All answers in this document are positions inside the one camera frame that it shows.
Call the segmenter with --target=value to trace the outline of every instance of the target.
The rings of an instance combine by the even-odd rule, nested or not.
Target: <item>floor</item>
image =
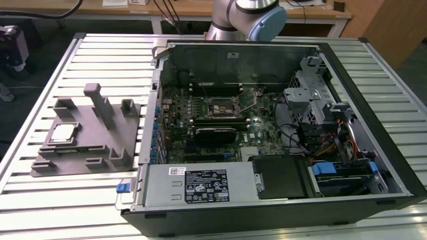
[[[0,26],[16,24],[16,21],[19,20],[3,19]],[[63,29],[58,28],[55,21],[35,20],[34,22],[43,40],[43,47],[31,51],[32,62],[36,65],[35,74],[31,74],[24,81],[19,81],[0,71],[0,83],[11,88],[15,95],[12,102],[0,102],[0,159],[7,153],[8,142],[14,141],[75,33],[152,34],[148,21],[67,20]],[[186,26],[186,33],[202,34],[208,26],[208,22],[192,23]],[[176,33],[167,23],[164,33]],[[427,104],[427,44],[419,45],[397,72]]]

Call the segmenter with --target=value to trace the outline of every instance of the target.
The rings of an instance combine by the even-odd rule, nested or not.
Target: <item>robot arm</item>
[[[215,0],[206,39],[271,41],[286,21],[287,11],[279,0]]]

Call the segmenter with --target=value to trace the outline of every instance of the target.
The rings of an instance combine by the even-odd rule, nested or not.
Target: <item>motherboard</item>
[[[163,92],[167,163],[240,162],[249,160],[246,152],[287,152],[273,114],[278,93],[262,86],[242,86],[235,96],[208,88],[200,95],[191,88]]]

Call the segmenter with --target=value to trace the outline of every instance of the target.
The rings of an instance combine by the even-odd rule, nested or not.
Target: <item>circuit board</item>
[[[240,162],[240,148],[257,147],[261,155],[285,154],[287,148],[275,127],[273,110],[277,93],[262,93],[245,88],[238,100],[234,97],[194,97],[187,89],[166,88],[163,116],[167,132],[167,163],[188,163],[188,156],[223,155],[223,162]],[[200,147],[194,140],[194,119],[243,118],[247,130],[236,132],[235,141],[216,147]]]

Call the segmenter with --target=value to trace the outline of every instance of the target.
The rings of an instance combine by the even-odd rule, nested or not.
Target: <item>blue latch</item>
[[[369,166],[370,166],[370,168],[373,170],[373,173],[377,174],[379,172],[379,167],[377,166],[375,162],[370,161],[369,162]]]
[[[313,167],[314,175],[337,174],[337,169],[333,162],[319,162]]]
[[[156,156],[158,156],[158,151],[156,150],[151,150],[150,151],[150,157],[151,158],[156,158]]]
[[[118,194],[126,194],[131,192],[131,183],[120,183],[115,189]]]

